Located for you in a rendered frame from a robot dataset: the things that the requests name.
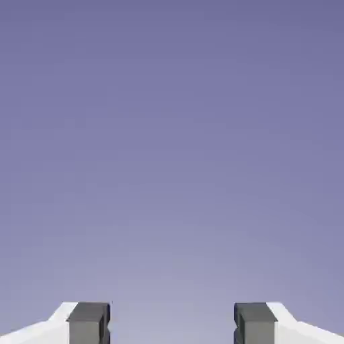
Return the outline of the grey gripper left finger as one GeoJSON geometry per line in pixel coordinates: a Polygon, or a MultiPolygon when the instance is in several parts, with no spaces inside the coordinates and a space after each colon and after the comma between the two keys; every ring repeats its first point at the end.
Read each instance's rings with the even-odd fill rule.
{"type": "Polygon", "coordinates": [[[49,319],[0,335],[0,344],[111,344],[107,302],[62,302],[49,319]]]}

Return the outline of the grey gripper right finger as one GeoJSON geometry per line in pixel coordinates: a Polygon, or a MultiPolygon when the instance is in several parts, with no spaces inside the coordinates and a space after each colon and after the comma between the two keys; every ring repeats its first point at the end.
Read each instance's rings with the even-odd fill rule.
{"type": "Polygon", "coordinates": [[[296,320],[281,302],[234,304],[233,344],[344,344],[344,336],[296,320]]]}

